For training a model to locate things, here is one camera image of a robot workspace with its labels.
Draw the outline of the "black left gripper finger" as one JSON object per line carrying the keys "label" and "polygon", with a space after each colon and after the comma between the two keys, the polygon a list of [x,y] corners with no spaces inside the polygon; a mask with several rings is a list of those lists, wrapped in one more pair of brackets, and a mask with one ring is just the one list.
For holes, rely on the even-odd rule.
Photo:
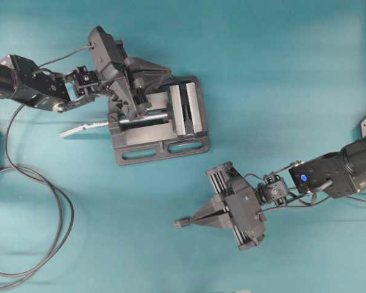
{"label": "black left gripper finger", "polygon": [[172,78],[172,70],[170,68],[149,62],[138,57],[128,58],[128,71],[132,79],[168,79]]}
{"label": "black left gripper finger", "polygon": [[139,116],[146,116],[151,103],[146,97],[149,84],[143,78],[132,78],[132,95],[135,111]]}

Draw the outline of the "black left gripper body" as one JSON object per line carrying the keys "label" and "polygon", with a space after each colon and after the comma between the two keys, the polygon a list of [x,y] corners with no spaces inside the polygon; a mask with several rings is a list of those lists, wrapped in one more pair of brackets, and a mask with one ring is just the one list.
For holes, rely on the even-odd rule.
{"label": "black left gripper body", "polygon": [[96,71],[106,82],[110,95],[109,111],[119,111],[127,118],[134,118],[135,105],[124,63],[127,54],[123,41],[114,40],[100,26],[90,32],[88,40],[93,46],[90,52],[95,60]]}

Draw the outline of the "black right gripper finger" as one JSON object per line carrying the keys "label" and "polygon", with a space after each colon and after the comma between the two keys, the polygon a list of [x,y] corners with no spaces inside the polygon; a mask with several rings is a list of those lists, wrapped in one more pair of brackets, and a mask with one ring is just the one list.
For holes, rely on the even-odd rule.
{"label": "black right gripper finger", "polygon": [[193,216],[192,222],[229,222],[227,204],[219,195],[213,196]]}
{"label": "black right gripper finger", "polygon": [[212,228],[232,228],[232,222],[229,215],[213,215],[200,219],[191,219],[191,224],[210,226]]}

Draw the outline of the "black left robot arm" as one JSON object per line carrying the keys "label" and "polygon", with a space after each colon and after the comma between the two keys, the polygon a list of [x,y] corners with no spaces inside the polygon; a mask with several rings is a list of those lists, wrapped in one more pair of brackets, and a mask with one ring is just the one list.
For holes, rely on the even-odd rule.
{"label": "black left robot arm", "polygon": [[25,57],[7,55],[0,61],[0,99],[62,113],[107,96],[111,111],[132,120],[144,117],[151,108],[149,94],[173,83],[169,68],[128,57],[123,42],[100,26],[90,32],[88,41],[93,71],[81,66],[62,74]]}

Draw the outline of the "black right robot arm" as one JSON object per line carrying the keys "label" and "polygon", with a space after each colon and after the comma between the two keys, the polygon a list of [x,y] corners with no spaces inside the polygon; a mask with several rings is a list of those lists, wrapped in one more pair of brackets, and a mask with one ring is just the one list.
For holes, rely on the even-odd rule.
{"label": "black right robot arm", "polygon": [[293,194],[277,172],[264,176],[253,187],[225,162],[207,171],[215,195],[193,216],[175,222],[176,226],[203,225],[230,228],[240,250],[261,244],[265,235],[262,206],[274,204],[284,208],[304,196],[324,192],[331,198],[346,197],[366,189],[366,136],[339,152],[328,153],[286,168],[298,194]]}

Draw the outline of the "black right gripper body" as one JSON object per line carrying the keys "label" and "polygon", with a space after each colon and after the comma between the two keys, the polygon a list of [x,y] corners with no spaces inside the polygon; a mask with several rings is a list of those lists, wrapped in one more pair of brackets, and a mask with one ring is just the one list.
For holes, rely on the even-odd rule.
{"label": "black right gripper body", "polygon": [[233,167],[231,162],[206,172],[213,188],[227,204],[232,230],[239,250],[260,245],[265,237],[265,219],[259,215],[261,205],[253,187]]}

